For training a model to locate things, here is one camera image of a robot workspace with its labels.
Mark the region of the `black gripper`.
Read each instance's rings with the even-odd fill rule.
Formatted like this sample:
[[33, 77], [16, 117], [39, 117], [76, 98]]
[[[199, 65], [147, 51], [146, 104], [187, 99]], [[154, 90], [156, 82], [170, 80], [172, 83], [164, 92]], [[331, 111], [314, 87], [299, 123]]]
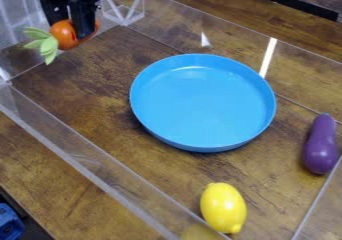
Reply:
[[[40, 0], [41, 8], [49, 25], [53, 25], [56, 22], [68, 18], [67, 5], [63, 1], [68, 0]], [[84, 39], [95, 31], [96, 5], [92, 1], [71, 0], [69, 9], [76, 36], [79, 39]]]

